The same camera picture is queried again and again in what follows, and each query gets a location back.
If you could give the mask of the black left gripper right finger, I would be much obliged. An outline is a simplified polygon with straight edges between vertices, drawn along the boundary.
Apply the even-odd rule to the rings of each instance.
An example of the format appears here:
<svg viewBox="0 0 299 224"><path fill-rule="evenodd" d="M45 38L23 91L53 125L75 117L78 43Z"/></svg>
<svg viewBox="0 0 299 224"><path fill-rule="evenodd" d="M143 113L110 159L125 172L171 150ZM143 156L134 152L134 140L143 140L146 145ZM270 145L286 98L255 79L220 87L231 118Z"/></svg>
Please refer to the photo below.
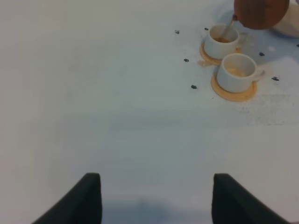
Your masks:
<svg viewBox="0 0 299 224"><path fill-rule="evenodd" d="M214 224L287 224L229 174L215 174L212 198Z"/></svg>

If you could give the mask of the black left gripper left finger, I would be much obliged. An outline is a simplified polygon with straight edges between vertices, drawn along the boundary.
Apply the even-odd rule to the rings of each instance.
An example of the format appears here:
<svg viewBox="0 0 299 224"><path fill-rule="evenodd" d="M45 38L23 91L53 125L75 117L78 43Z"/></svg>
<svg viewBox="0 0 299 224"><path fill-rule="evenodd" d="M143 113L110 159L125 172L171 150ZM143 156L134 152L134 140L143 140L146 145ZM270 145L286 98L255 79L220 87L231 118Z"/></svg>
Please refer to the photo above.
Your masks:
<svg viewBox="0 0 299 224"><path fill-rule="evenodd" d="M100 224L101 181L98 173L87 173L35 224Z"/></svg>

